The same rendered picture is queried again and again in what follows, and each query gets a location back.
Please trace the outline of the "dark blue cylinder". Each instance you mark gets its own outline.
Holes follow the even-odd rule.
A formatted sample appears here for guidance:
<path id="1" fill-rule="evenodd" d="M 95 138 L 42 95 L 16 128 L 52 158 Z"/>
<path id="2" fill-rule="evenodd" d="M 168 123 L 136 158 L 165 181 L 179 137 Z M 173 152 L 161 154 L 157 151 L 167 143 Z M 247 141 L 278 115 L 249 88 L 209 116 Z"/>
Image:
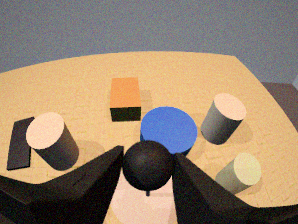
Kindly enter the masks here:
<path id="1" fill-rule="evenodd" d="M 196 139 L 196 121 L 181 109 L 158 107 L 142 117 L 141 141 L 158 141 L 172 153 L 172 156 L 174 152 L 181 152 L 182 155 L 188 156 Z"/>

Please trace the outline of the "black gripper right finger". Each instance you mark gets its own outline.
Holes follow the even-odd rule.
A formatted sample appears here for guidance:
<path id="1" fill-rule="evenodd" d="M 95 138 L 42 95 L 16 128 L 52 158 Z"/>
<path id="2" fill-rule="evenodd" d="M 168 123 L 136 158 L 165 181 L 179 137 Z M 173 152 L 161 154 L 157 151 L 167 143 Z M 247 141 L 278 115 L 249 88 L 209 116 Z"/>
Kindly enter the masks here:
<path id="1" fill-rule="evenodd" d="M 254 208 L 181 152 L 173 155 L 172 180 L 178 224 L 298 224 L 298 204 Z"/>

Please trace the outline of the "brown rectangular block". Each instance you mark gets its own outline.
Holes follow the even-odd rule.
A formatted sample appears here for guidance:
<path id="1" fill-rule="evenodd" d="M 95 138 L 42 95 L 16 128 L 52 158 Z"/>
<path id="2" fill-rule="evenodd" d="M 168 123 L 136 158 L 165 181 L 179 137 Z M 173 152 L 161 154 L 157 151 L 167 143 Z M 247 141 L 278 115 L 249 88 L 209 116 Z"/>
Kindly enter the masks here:
<path id="1" fill-rule="evenodd" d="M 109 112 L 113 123 L 140 121 L 141 93 L 138 77 L 113 79 L 110 87 Z"/>

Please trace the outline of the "pale yellow cylinder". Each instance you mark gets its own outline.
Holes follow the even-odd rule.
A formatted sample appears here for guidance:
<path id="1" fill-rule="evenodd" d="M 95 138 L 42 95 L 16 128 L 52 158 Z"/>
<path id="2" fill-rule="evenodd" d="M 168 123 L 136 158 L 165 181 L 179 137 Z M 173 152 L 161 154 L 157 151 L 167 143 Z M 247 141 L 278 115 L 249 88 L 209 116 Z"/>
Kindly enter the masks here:
<path id="1" fill-rule="evenodd" d="M 217 172 L 214 181 L 229 192 L 237 194 L 258 183 L 262 173 L 259 165 L 261 164 L 255 160 L 255 156 L 250 153 L 239 153 L 233 161 Z"/>

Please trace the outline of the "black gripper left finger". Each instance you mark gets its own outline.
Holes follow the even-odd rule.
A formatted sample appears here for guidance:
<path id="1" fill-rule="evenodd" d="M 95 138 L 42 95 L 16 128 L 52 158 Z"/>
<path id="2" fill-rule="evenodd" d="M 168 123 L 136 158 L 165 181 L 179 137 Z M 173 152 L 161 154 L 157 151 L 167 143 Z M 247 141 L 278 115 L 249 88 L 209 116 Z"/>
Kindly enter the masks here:
<path id="1" fill-rule="evenodd" d="M 102 224 L 120 179 L 122 157 L 124 147 L 116 145 L 41 184 L 0 175 L 1 216 L 15 224 Z"/>

